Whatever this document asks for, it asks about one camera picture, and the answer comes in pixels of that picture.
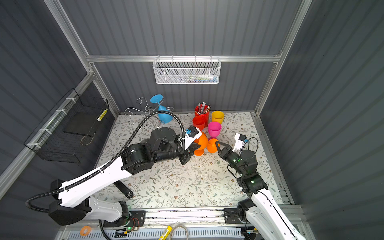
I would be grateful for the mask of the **yellow wine glass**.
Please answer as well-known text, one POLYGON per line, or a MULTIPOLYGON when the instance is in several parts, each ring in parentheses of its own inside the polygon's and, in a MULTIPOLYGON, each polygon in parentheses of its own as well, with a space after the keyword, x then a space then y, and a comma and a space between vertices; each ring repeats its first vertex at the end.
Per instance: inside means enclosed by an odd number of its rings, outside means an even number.
POLYGON ((221 111, 212 112, 212 122, 217 122, 219 124, 222 124, 224 117, 225 117, 225 114, 221 111))

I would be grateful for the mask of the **chrome wine glass rack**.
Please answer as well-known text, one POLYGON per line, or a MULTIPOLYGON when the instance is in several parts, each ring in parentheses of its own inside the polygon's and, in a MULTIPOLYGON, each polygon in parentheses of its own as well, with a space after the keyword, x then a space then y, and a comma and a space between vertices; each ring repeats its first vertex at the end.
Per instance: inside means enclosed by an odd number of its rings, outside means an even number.
MULTIPOLYGON (((152 104, 145 97, 138 98, 137 104, 139 106, 144 107, 144 108, 141 110, 141 109, 137 109, 134 107, 129 107, 129 108, 125 109, 124 114, 126 116, 131 117, 132 115, 138 114, 138 113, 141 113, 141 114, 144 114, 147 116, 147 115, 151 114, 152 112, 158 112, 158 110, 157 110, 158 104, 152 104)), ((174 109, 173 107, 166 107, 166 108, 168 108, 170 110, 169 112, 172 112, 174 109)), ((146 123, 147 126, 149 124, 151 124, 153 127, 157 128, 157 129, 165 126, 165 124, 159 120, 158 114, 151 117, 150 121, 151 121, 151 123, 149 123, 149 122, 146 123)))

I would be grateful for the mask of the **red wine glass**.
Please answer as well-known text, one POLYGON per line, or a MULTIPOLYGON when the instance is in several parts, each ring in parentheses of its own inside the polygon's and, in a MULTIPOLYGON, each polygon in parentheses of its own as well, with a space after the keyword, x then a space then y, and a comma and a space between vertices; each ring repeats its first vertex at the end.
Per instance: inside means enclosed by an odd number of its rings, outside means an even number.
POLYGON ((206 125, 206 118, 204 116, 195 116, 193 118, 193 125, 200 131, 202 131, 206 125))

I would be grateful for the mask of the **orange wine glass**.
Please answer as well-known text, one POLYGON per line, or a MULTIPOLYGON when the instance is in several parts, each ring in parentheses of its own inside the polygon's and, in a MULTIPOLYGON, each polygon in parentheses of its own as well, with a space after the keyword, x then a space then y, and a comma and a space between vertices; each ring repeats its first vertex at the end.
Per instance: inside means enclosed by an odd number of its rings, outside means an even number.
POLYGON ((198 150, 205 150, 207 149, 209 153, 216 153, 217 152, 217 146, 216 142, 217 139, 211 139, 209 140, 208 137, 205 135, 205 133, 202 133, 201 137, 194 142, 201 145, 201 147, 198 150))
POLYGON ((196 150, 194 151, 195 156, 202 156, 205 153, 205 150, 196 150))

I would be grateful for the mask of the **pink wine glass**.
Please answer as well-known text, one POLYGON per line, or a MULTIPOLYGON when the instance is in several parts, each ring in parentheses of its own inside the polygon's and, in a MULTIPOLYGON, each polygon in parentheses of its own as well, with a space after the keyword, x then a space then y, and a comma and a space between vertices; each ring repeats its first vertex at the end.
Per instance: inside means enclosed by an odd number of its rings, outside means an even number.
POLYGON ((210 122, 208 125, 209 140, 216 139, 222 130, 222 124, 219 122, 210 122))

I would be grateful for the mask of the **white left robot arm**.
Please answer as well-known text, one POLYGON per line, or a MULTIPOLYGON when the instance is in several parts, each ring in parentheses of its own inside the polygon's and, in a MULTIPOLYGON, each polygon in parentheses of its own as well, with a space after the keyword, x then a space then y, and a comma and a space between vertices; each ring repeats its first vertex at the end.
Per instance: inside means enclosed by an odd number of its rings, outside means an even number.
POLYGON ((196 140, 200 129, 190 126, 185 136, 162 127, 154 130, 150 138, 127 147, 110 166, 106 164, 71 181, 60 183, 57 200, 49 205, 49 217, 60 226, 81 220, 100 220, 105 227, 127 226, 133 218, 125 202, 109 203, 97 200, 93 194, 142 171, 150 170, 157 162, 178 158, 185 165, 200 148, 196 140))

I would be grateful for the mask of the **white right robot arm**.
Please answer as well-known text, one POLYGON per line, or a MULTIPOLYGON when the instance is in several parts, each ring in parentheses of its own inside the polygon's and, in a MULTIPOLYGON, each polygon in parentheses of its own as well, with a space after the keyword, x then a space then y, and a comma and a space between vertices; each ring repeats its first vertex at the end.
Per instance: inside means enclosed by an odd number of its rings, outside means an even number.
POLYGON ((215 142, 218 155, 236 171, 237 183, 247 194, 237 206, 239 219, 250 223, 265 240, 304 240, 274 200, 268 185, 257 172, 256 153, 243 150, 239 154, 231 145, 215 142))

